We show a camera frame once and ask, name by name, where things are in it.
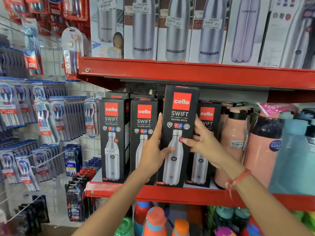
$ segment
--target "cello logo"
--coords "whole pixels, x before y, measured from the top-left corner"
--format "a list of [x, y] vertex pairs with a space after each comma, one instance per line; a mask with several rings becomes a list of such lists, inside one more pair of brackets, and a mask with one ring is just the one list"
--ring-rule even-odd
[[118, 117], [118, 103], [105, 103], [105, 115]]
[[173, 109], [187, 110], [190, 108], [191, 93], [174, 92]]
[[281, 147], [281, 140], [274, 140], [269, 144], [269, 149], [273, 152], [277, 152]]
[[215, 108], [200, 107], [200, 120], [213, 121], [213, 115], [215, 113]]
[[138, 118], [151, 119], [152, 105], [138, 104]]

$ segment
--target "cello swift box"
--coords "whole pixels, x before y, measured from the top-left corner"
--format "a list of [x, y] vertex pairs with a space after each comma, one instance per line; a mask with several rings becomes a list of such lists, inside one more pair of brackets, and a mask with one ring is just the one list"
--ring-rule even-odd
[[160, 0], [157, 60], [188, 62], [195, 0]]
[[315, 69], [315, 0], [273, 0], [260, 66]]
[[100, 100], [102, 179], [123, 183], [130, 171], [130, 98]]
[[196, 0], [189, 62], [222, 64], [231, 0]]
[[270, 0], [232, 0], [223, 64], [257, 66]]
[[[197, 110], [199, 119], [217, 139], [219, 139], [221, 108], [221, 104], [200, 101]], [[186, 184], [209, 188], [211, 175], [214, 172], [215, 167], [206, 158], [196, 152], [190, 153]]]
[[[143, 144], [151, 138], [158, 114], [157, 99], [140, 98], [131, 101], [130, 172], [133, 172], [140, 163]], [[154, 174], [146, 184], [153, 185], [155, 177]]]
[[125, 0], [125, 59], [156, 60], [159, 1]]
[[175, 147], [158, 170], [157, 185], [183, 187], [190, 147], [182, 142], [192, 138], [199, 88], [167, 85], [160, 149]]
[[124, 58], [124, 0], [90, 0], [92, 57]]

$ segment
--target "hand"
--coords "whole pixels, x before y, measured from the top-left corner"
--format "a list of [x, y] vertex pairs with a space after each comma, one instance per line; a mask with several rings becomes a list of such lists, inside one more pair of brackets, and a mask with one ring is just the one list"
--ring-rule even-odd
[[141, 168], [143, 171], [147, 172], [148, 179], [161, 167], [165, 157], [176, 150], [174, 147], [167, 147], [160, 151], [161, 131], [162, 113], [158, 116], [158, 123], [151, 138], [143, 144], [141, 159], [137, 168]]
[[183, 139], [183, 143], [191, 147], [191, 152], [197, 152], [206, 158], [216, 168], [222, 168], [229, 154], [223, 149], [215, 136], [204, 126], [196, 116], [195, 132], [200, 136], [193, 135], [193, 139]]

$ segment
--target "printed woman image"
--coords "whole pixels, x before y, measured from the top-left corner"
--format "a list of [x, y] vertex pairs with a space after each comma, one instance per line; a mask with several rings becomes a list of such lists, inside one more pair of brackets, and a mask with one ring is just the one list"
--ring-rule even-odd
[[120, 32], [116, 32], [113, 37], [114, 47], [108, 49], [100, 47], [105, 52], [107, 58], [123, 59], [124, 58], [124, 38]]

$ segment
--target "green water bottle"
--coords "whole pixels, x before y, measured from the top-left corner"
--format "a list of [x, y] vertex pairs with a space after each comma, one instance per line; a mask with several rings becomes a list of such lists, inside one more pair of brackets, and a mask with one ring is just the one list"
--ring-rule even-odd
[[134, 236], [134, 228], [130, 218], [124, 218], [114, 236]]

